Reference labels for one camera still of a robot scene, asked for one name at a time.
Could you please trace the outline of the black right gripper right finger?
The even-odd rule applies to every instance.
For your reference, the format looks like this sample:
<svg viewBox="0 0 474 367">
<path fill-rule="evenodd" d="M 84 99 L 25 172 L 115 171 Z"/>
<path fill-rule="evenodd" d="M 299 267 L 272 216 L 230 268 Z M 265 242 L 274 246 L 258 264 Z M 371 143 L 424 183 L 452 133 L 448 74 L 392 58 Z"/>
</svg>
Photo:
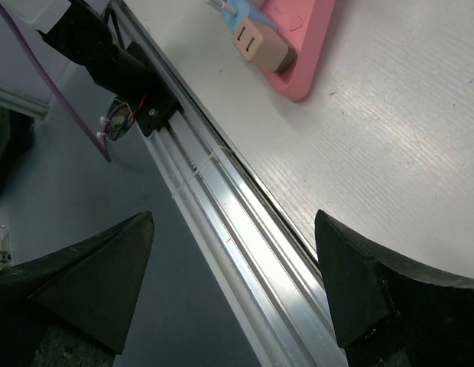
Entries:
<svg viewBox="0 0 474 367">
<path fill-rule="evenodd" d="M 395 252 L 322 210 L 315 240 L 350 366 L 474 366 L 474 279 Z"/>
</svg>

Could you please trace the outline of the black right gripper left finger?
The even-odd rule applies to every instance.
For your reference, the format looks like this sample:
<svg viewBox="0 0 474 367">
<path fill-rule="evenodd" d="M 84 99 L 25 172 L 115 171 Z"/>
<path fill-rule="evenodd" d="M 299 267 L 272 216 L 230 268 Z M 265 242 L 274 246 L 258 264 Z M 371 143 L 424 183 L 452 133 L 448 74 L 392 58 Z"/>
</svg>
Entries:
<svg viewBox="0 0 474 367">
<path fill-rule="evenodd" d="M 154 239 L 150 212 L 0 270 L 0 366 L 111 366 Z"/>
</svg>

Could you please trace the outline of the brown charger plug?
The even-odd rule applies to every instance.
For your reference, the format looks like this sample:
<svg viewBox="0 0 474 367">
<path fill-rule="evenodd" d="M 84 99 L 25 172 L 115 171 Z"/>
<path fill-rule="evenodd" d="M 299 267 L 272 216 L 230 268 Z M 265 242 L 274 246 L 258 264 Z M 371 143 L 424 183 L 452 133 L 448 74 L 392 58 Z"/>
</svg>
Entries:
<svg viewBox="0 0 474 367">
<path fill-rule="evenodd" d="M 297 57 L 278 32 L 250 18 L 242 20 L 232 42 L 248 63 L 271 73 L 285 73 Z"/>
</svg>

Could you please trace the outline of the pink triangular power strip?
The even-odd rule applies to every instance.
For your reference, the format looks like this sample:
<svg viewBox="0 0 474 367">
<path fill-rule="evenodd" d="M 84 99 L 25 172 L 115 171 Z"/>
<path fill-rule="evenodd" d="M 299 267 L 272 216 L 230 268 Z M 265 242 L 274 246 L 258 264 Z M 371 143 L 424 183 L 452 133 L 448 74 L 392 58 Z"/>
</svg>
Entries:
<svg viewBox="0 0 474 367">
<path fill-rule="evenodd" d="M 278 26 L 279 34 L 297 56 L 285 73 L 261 73 L 271 87 L 292 102 L 304 99 L 310 91 L 334 0 L 267 0 L 261 10 Z"/>
</svg>

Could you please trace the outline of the white charger plug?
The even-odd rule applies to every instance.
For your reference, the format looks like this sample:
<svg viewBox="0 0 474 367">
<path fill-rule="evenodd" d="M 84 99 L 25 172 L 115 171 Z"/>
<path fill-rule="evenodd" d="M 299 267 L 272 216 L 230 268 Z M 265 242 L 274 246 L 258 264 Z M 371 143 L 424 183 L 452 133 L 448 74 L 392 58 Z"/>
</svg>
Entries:
<svg viewBox="0 0 474 367">
<path fill-rule="evenodd" d="M 222 11 L 225 7 L 225 2 L 223 0 L 206 0 L 206 3 L 217 11 Z"/>
</svg>

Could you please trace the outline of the blue charger plug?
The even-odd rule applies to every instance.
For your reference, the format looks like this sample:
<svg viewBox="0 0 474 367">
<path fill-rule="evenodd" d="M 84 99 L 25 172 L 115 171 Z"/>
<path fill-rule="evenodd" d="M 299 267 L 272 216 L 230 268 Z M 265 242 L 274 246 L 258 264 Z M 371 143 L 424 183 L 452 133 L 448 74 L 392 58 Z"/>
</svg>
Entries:
<svg viewBox="0 0 474 367">
<path fill-rule="evenodd" d="M 226 23 L 232 34 L 237 31 L 239 25 L 246 18 L 267 25 L 275 31 L 278 30 L 278 25 L 251 1 L 223 1 L 219 6 L 219 12 L 221 19 Z"/>
</svg>

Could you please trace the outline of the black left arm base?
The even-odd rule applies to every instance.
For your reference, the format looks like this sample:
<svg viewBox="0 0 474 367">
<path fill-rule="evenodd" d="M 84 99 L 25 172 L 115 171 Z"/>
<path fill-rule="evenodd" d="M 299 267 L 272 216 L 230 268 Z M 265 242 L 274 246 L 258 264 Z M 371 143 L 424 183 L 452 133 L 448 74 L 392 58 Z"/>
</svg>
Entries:
<svg viewBox="0 0 474 367">
<path fill-rule="evenodd" d="M 125 100 L 144 136 L 167 126 L 180 103 L 142 47 L 117 45 L 109 26 L 85 1 L 68 4 L 53 28 L 41 34 L 43 41 L 85 67 L 96 85 Z"/>
</svg>

